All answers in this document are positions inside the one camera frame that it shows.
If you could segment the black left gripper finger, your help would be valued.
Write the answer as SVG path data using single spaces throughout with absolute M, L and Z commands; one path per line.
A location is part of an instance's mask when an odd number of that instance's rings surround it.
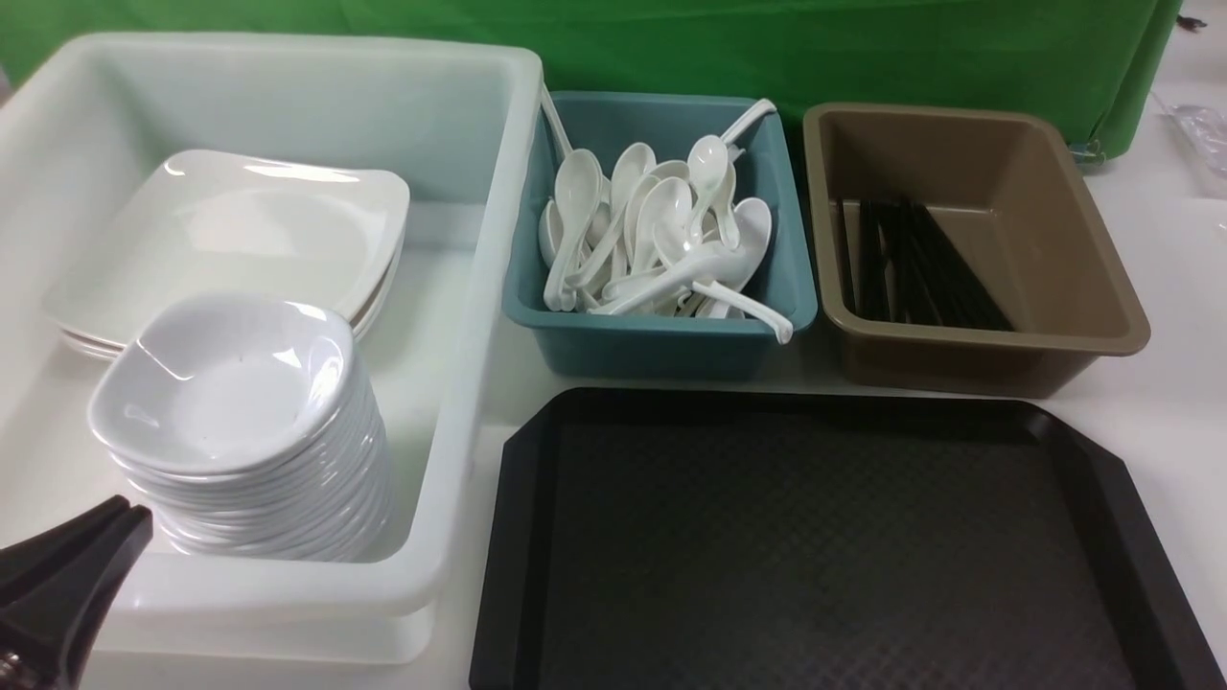
M 148 548 L 153 514 L 130 508 L 56 575 L 1 589 L 1 686 L 76 689 L 110 603 Z
M 28 591 L 39 580 L 56 575 L 128 511 L 128 498 L 113 496 L 38 537 L 4 548 L 1 589 Z

